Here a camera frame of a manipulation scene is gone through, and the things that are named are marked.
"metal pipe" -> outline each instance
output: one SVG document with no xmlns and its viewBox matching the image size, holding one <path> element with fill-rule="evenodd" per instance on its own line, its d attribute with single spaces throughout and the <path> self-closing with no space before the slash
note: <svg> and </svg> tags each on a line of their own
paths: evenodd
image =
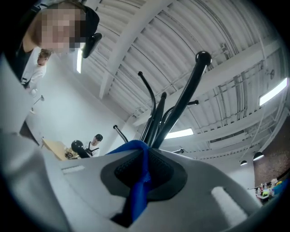
<svg viewBox="0 0 290 232">
<path fill-rule="evenodd" d="M 142 79 L 143 83 L 145 84 L 146 88 L 148 89 L 149 91 L 149 94 L 150 94 L 150 97 L 151 97 L 151 101 L 152 101 L 152 109 L 151 109 L 151 118 L 148 119 L 147 123 L 146 123 L 146 126 L 142 132 L 142 135 L 140 137 L 140 140 L 141 141 L 144 141 L 145 137 L 147 136 L 147 133 L 148 133 L 148 129 L 152 123 L 152 116 L 155 114 L 155 111 L 156 111 L 156 101 L 155 101 L 155 96 L 154 96 L 154 93 L 149 85 L 149 83 L 146 81 L 145 77 L 143 76 L 143 73 L 142 72 L 138 72 L 138 76 Z"/>
<path fill-rule="evenodd" d="M 123 139 L 123 141 L 124 141 L 125 143 L 128 142 L 128 139 L 127 139 L 126 136 L 122 133 L 122 131 L 120 131 L 120 129 L 118 128 L 117 125 L 114 125 L 114 126 L 113 126 L 113 129 L 117 131 L 117 133 L 119 134 L 119 136 L 121 136 L 121 138 Z"/>
<path fill-rule="evenodd" d="M 153 148 L 159 148 L 161 143 L 163 142 L 166 135 L 170 132 L 172 127 L 175 125 L 176 121 L 186 108 L 187 104 L 189 103 L 190 99 L 192 98 L 201 76 L 204 73 L 205 68 L 211 64 L 212 58 L 208 52 L 202 51 L 196 54 L 195 56 L 196 64 L 194 69 L 190 75 L 189 81 L 186 83 L 186 86 L 180 95 L 175 107 L 172 110 L 172 113 L 169 115 L 168 120 L 158 133 L 154 143 Z"/>
<path fill-rule="evenodd" d="M 163 115 L 166 96 L 167 96 L 166 92 L 163 92 L 159 104 L 157 106 L 156 112 L 151 117 L 151 124 L 150 127 L 148 128 L 148 133 L 144 139 L 144 142 L 147 143 L 149 147 L 152 146 L 157 136 L 158 128 Z"/>
<path fill-rule="evenodd" d="M 179 150 L 173 151 L 173 153 L 182 154 L 182 153 L 184 153 L 184 149 L 180 148 Z"/>
<path fill-rule="evenodd" d="M 199 104 L 199 101 L 198 100 L 195 100 L 195 101 L 190 101 L 187 105 L 188 106 L 191 106 L 191 105 L 198 105 Z M 165 114 L 163 115 L 162 117 L 162 120 L 161 120 L 161 123 L 160 123 L 160 126 L 159 126 L 159 129 L 158 129 L 158 132 L 160 131 L 160 129 L 164 126 L 165 122 L 166 122 L 166 119 L 168 117 L 168 115 L 172 112 L 174 107 L 171 107 L 169 110 L 167 110 L 165 112 Z"/>
</svg>

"white wall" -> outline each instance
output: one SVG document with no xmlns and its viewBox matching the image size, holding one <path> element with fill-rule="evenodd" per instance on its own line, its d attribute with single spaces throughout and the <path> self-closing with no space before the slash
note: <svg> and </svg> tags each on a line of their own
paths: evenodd
<svg viewBox="0 0 290 232">
<path fill-rule="evenodd" d="M 208 164 L 212 164 L 216 168 L 220 169 L 222 172 L 230 176 L 233 180 L 238 182 L 244 188 L 255 187 L 255 175 L 254 166 L 251 154 L 245 155 L 243 160 L 248 163 L 246 165 L 240 166 L 240 156 L 242 154 L 236 153 L 229 155 L 229 157 L 219 157 L 214 159 L 203 159 Z"/>
<path fill-rule="evenodd" d="M 124 120 L 110 111 L 83 85 L 75 79 L 75 74 L 62 65 L 53 55 L 47 64 L 47 73 L 38 86 L 38 95 L 45 101 L 34 106 L 35 115 L 29 114 L 26 122 L 36 140 L 58 140 L 70 147 L 71 142 L 80 140 L 84 144 L 96 134 L 102 134 L 101 154 L 110 151 L 117 133 L 113 125 L 123 127 Z"/>
</svg>

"person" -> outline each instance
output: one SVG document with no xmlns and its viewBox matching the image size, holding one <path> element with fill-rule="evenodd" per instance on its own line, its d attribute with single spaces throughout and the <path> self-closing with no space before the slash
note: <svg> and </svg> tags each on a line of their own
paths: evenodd
<svg viewBox="0 0 290 232">
<path fill-rule="evenodd" d="M 89 142 L 85 147 L 85 151 L 91 156 L 91 157 L 98 157 L 100 155 L 100 149 L 97 147 L 99 143 L 103 140 L 103 136 L 100 134 L 97 134 L 91 142 Z"/>
<path fill-rule="evenodd" d="M 80 48 L 97 30 L 96 12 L 76 0 L 62 0 L 39 11 L 33 6 L 9 31 L 6 58 L 16 77 L 21 80 L 25 66 L 36 47 L 57 53 Z"/>
<path fill-rule="evenodd" d="M 44 77 L 46 73 L 46 63 L 51 53 L 51 50 L 41 49 L 37 58 L 37 63 L 33 65 L 32 72 L 26 72 L 25 75 L 22 76 L 21 82 L 28 91 L 36 88 L 37 83 Z"/>
</svg>

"brick wall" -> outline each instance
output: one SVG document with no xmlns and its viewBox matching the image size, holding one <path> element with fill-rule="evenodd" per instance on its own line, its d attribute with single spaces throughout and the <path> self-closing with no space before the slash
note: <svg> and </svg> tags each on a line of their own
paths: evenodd
<svg viewBox="0 0 290 232">
<path fill-rule="evenodd" d="M 265 157 L 254 161 L 255 186 L 277 178 L 290 168 L 290 117 L 263 154 Z"/>
</svg>

